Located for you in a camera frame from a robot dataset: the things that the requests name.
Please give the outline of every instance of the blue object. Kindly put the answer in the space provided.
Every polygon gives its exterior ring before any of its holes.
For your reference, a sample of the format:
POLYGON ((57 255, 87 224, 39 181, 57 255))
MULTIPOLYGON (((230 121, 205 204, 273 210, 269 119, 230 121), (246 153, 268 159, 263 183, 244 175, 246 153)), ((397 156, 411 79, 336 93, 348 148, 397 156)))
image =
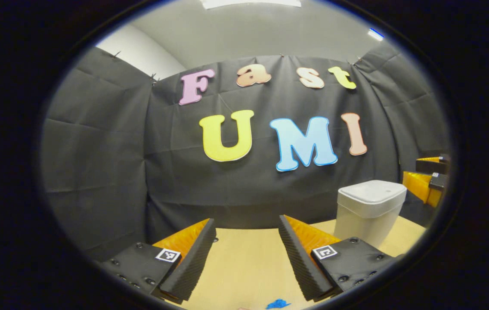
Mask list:
POLYGON ((313 149, 317 154, 313 159, 316 165, 330 165, 337 162, 329 137, 329 120, 321 116, 310 118, 306 135, 288 118, 278 118, 270 122, 277 131, 281 161, 275 166, 278 171, 291 171, 298 167, 298 161, 292 157, 292 151, 298 155, 302 164, 309 166, 313 149))
POLYGON ((278 299, 278 300, 275 300, 274 302, 268 304, 266 309, 283 308, 283 307, 286 307, 288 305, 290 305, 290 304, 286 303, 286 301, 284 301, 282 299, 278 299))
POLYGON ((380 32, 378 32, 378 31, 376 31, 376 30, 374 30, 374 29, 372 29, 372 28, 369 28, 369 30, 371 30, 372 32, 374 32, 374 33, 376 33, 376 34, 380 35, 381 37, 384 37, 382 34, 380 34, 380 32))

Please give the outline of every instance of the ceiling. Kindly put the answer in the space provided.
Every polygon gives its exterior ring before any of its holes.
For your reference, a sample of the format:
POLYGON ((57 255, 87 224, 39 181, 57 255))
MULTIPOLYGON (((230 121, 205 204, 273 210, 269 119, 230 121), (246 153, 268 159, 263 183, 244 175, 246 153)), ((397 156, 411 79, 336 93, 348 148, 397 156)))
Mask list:
POLYGON ((132 24, 185 68, 258 55, 315 56, 355 62, 379 42, 366 24, 333 4, 302 7, 236 4, 205 10, 200 0, 173 0, 132 24))

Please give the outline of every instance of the black cloth wall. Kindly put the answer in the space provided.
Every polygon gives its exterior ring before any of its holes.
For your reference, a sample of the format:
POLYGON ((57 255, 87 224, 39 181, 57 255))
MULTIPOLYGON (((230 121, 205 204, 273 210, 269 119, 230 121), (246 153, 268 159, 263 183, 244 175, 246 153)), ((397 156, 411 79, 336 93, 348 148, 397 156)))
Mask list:
POLYGON ((402 171, 415 171, 417 158, 449 151, 449 128, 440 106, 443 102, 413 58, 382 42, 355 67, 384 107, 402 171))
POLYGON ((46 196, 68 236, 94 259, 144 240, 150 94, 145 73, 94 48, 50 104, 40 150, 46 196))
POLYGON ((270 228, 279 214, 308 223, 333 219, 337 190, 371 179, 400 182, 417 157, 449 145, 443 114, 418 69, 381 44, 355 65, 313 57, 259 56, 190 69, 159 81, 94 48, 55 94, 42 137, 46 194, 61 226, 94 259, 107 259, 134 241, 155 242, 205 218, 217 227, 270 228), (237 70, 264 65, 272 79, 239 87, 237 70), (328 69, 350 73, 356 90, 328 69), (305 87, 298 67, 317 70, 325 87, 305 87), (178 105, 181 77, 205 69, 199 102, 178 105), (222 140, 237 142, 232 112, 253 110, 252 149, 238 161, 218 162, 203 150, 199 121, 225 116, 222 140), (364 155, 349 154, 341 114, 360 115, 364 155), (279 172, 275 118, 290 118, 305 133, 310 118, 329 119, 338 161, 279 172))
POLYGON ((145 161, 150 201, 149 222, 156 236, 177 231, 205 217, 222 228, 273 228, 280 214, 305 222, 334 219, 337 190, 379 179, 398 181, 396 147, 388 118, 369 82, 348 63, 295 56, 248 57, 204 65, 158 82, 153 89, 145 124, 145 161), (240 87, 237 71, 259 63, 272 78, 264 84, 240 87), (339 66, 350 73, 356 90, 348 90, 328 72, 339 66), (313 68, 325 82, 320 90, 307 88, 296 74, 298 67, 313 68), (181 77, 213 69, 199 102, 181 106, 181 77), (218 162, 203 150, 199 121, 225 116, 222 141, 237 142, 232 112, 253 110, 252 149, 238 161, 218 162), (360 115, 364 155, 349 153, 350 137, 340 116, 360 115), (290 118, 306 133, 310 118, 329 119, 329 135, 338 162, 318 167, 300 165, 279 172, 277 133, 269 126, 275 118, 290 118))

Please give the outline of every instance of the pink letter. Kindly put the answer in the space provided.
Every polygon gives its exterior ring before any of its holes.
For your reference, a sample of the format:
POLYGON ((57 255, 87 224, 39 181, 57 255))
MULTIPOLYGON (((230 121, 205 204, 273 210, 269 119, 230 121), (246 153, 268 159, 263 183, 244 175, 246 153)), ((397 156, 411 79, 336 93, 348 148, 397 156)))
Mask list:
POLYGON ((207 90, 208 79, 205 77, 213 78, 214 76, 214 71, 212 69, 208 69, 181 77, 181 81, 183 82, 183 98, 180 100, 180 105, 199 102, 203 96, 197 94, 197 88, 201 90, 201 92, 207 90))
POLYGON ((367 146, 363 143, 361 129, 359 127, 359 115, 355 113, 344 113, 340 116, 348 126, 350 133, 350 154, 357 156, 367 153, 367 146))

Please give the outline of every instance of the white wall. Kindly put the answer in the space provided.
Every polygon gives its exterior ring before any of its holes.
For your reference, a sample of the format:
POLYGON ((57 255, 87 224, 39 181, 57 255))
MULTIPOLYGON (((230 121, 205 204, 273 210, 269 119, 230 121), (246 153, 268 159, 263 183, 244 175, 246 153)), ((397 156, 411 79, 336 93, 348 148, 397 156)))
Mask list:
POLYGON ((145 72, 156 73, 156 79, 164 79, 186 68, 170 53, 141 30, 128 24, 97 44, 100 49, 145 72))

